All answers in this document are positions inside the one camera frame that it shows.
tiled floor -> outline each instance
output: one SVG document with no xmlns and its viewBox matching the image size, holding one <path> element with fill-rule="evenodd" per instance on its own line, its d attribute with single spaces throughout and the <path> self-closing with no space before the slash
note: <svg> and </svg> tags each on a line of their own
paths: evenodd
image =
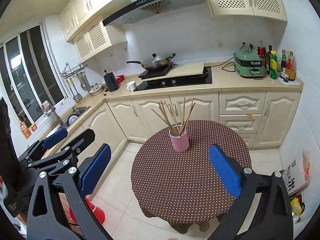
<svg viewBox="0 0 320 240">
<path fill-rule="evenodd" d="M 114 240 L 207 240 L 219 225 L 216 218 L 211 219 L 210 229 L 203 233 L 199 226 L 192 225 L 185 235 L 176 232 L 166 221 L 160 218 L 147 218 L 142 213 L 138 201 L 131 189 L 131 167 L 142 144 L 130 143 L 116 163 L 93 202 L 101 207 L 106 220 L 104 228 Z M 270 175 L 281 170 L 282 164 L 278 149 L 250 151 L 252 168 L 256 173 Z M 256 194 L 248 216 L 239 233 L 246 231 L 255 213 L 260 196 Z"/>
</svg>

wok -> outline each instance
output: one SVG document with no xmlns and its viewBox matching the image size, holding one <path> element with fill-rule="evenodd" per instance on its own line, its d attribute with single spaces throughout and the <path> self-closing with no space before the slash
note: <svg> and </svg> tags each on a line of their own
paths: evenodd
<svg viewBox="0 0 320 240">
<path fill-rule="evenodd" d="M 167 58 L 159 59 L 159 57 L 156 56 L 156 54 L 152 54 L 154 61 L 149 63 L 142 63 L 141 61 L 127 61 L 127 63 L 136 63 L 140 64 L 145 70 L 158 70 L 165 66 L 167 66 L 170 61 L 174 58 L 176 54 L 173 53 L 172 56 L 169 56 Z"/>
</svg>

brown tablecloth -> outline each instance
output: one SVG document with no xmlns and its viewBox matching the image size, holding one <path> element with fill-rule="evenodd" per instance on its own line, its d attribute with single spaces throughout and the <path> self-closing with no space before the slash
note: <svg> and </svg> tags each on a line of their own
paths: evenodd
<svg viewBox="0 0 320 240">
<path fill-rule="evenodd" d="M 204 225 L 222 215 L 235 200 L 211 165 L 210 146 L 217 143 L 243 168 L 251 168 L 247 146 L 232 129 L 195 120 L 187 131 L 190 146 L 183 153 L 173 149 L 168 127 L 157 132 L 140 148 L 131 172 L 132 190 L 143 213 L 166 220 L 183 234 L 194 223 Z"/>
</svg>

window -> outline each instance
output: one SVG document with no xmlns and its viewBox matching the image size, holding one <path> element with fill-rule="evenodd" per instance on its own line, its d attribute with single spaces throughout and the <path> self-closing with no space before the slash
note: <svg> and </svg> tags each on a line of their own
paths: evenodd
<svg viewBox="0 0 320 240">
<path fill-rule="evenodd" d="M 46 54 L 42 26 L 19 33 L 0 48 L 4 89 L 17 116 L 28 127 L 42 115 L 41 104 L 64 98 Z"/>
</svg>

cutting board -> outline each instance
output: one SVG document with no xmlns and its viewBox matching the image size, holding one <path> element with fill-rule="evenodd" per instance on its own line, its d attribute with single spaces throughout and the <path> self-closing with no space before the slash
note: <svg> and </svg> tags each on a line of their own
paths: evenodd
<svg viewBox="0 0 320 240">
<path fill-rule="evenodd" d="M 174 68 L 170 70 L 165 76 L 147 78 L 147 79 L 143 79 L 143 81 L 191 76 L 191 75 L 200 75 L 203 73 L 204 62 L 190 63 L 190 64 L 184 64 L 184 65 L 178 65 L 178 66 L 173 65 L 173 67 Z"/>
</svg>

